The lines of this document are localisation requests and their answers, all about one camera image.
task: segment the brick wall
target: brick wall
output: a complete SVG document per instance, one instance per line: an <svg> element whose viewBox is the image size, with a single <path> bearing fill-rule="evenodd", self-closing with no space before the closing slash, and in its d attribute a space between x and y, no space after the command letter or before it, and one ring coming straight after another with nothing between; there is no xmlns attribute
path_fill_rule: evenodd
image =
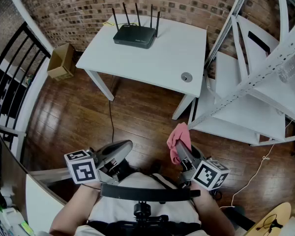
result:
<svg viewBox="0 0 295 236"><path fill-rule="evenodd" d="M16 7L14 6L12 0L0 0L0 54L2 53L10 38L13 36L13 34L16 32L16 30L21 26L23 22L24 20L19 14ZM6 55L6 60L11 61L16 50L21 45L25 37L26 35L24 33L18 37L18 39L14 42L8 54ZM20 64L21 59L23 58L24 54L26 53L31 44L32 41L28 39L24 44L23 48L20 50L17 57L15 58L13 65L17 66ZM24 60L21 66L23 70L27 69L31 59L33 58L37 50L38 49L34 47L30 51L28 57ZM36 58L36 62L31 66L29 74L34 73L41 59L42 55L39 55Z"/></svg>
<svg viewBox="0 0 295 236"><path fill-rule="evenodd" d="M191 24L207 30L210 49L220 33L235 0L22 0L29 13L56 47L71 43L83 51L111 15L111 7L122 13L125 2L128 13L149 15L150 4L161 11L161 17ZM291 18L295 10L289 8ZM280 18L278 0L246 0L240 14L279 38ZM226 38L220 51L236 57L232 34Z"/></svg>

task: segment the white cable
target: white cable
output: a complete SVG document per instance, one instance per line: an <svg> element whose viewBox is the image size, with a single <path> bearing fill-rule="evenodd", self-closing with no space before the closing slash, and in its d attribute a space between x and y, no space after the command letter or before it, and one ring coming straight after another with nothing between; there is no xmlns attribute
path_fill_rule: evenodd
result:
<svg viewBox="0 0 295 236"><path fill-rule="evenodd" d="M290 121L290 123L287 124L287 126L285 127L285 129L286 129L286 128L292 123L293 120L294 120L294 119L292 119L292 120ZM261 166L262 166L263 161L265 161L265 160L270 160L270 158L269 158L268 156L270 155L271 150L273 149L274 145L275 145L275 144L272 145L272 147L271 147L269 153L268 153L266 156L263 156L263 157L262 157L262 161L261 161L261 163L260 163L260 166L259 166L257 172L256 172L256 173L250 178L249 182L248 182L244 187L242 187L239 191L237 191L237 192L233 195L232 203L231 203L231 206L229 206L229 207L235 207L235 206L233 206L233 202L234 202L234 197L235 197L235 195L237 195L239 192L241 192L244 188L246 188L246 187L250 184L251 180L252 180L252 179L258 174L258 172L259 172L259 170L260 170L260 168L261 168Z"/></svg>

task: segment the person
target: person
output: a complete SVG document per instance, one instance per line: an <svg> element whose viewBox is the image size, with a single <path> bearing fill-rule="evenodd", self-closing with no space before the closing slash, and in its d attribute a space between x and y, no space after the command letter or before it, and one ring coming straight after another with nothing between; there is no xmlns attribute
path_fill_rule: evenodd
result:
<svg viewBox="0 0 295 236"><path fill-rule="evenodd" d="M161 175L154 175L164 184L176 188ZM97 227L91 226L92 223L90 222L101 221L106 222L105 225L111 225L117 221L134 221L133 207L138 203L137 201L99 197L100 183L87 183L87 185L81 185L71 200L54 218L49 231L50 235L103 236L105 234L101 233ZM164 188L158 181L142 173L129 175L119 186L148 189ZM194 198L192 202L166 202L165 204L147 202L151 206L151 216L168 215L169 221L185 222L187 223L186 232L192 231L191 225L197 225L197 229L187 234L188 236L233 236L235 231L230 220L220 210L209 192L194 182L190 188L201 191L201 196ZM142 235L151 234L143 231L143 233L140 233L140 236Z"/></svg>

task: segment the wifi router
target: wifi router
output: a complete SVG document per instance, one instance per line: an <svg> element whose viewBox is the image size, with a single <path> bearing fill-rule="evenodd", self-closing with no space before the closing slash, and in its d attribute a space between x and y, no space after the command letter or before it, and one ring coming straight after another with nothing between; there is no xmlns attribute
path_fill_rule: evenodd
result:
<svg viewBox="0 0 295 236"><path fill-rule="evenodd" d="M137 15L138 15L139 25L138 26L132 25L129 22L126 6L124 3L122 3L122 4L123 4L124 12L127 17L128 24L121 26L119 29L116 15L115 15L115 10L114 10L114 8L112 8L115 23L117 26L117 33L113 38L115 44L128 45L128 46L140 47L140 48L145 48L145 49L150 48L150 46L153 43L154 38L157 37L158 23L159 23L159 17L160 17L161 12L159 11L157 13L156 29L154 29L154 28L152 28L153 4L151 4L150 27L141 26L138 7L137 7L137 3L136 3L136 11L137 11Z"/></svg>

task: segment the router antenna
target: router antenna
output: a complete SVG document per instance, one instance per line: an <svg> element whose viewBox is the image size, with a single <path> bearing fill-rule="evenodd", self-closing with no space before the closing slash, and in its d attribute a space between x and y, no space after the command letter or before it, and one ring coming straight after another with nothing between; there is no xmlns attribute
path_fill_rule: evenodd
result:
<svg viewBox="0 0 295 236"><path fill-rule="evenodd" d="M152 28L152 15L153 15L153 4L151 4L151 22L149 24L150 28Z"/></svg>
<svg viewBox="0 0 295 236"><path fill-rule="evenodd" d="M118 23L117 23L117 18L116 18L116 14L115 14L115 10L114 10L114 8L112 8L112 10L113 10L113 15L114 15L114 19L115 19L117 30L119 30Z"/></svg>
<svg viewBox="0 0 295 236"><path fill-rule="evenodd" d="M126 5L124 4L124 2L122 3L122 5L123 5L124 12L126 13L128 24L130 25L128 14L127 14L127 10L126 10Z"/></svg>
<svg viewBox="0 0 295 236"><path fill-rule="evenodd" d="M137 6L137 3L136 3L136 11L137 11L137 15L138 15L139 26L141 26L141 24L140 24L140 18L139 18L139 12L138 12L138 6Z"/></svg>
<svg viewBox="0 0 295 236"><path fill-rule="evenodd" d="M155 32L155 37L157 37L157 33L158 33L158 22L159 22L159 16L160 16L161 12L159 11L157 13L157 22L156 22L156 32Z"/></svg>

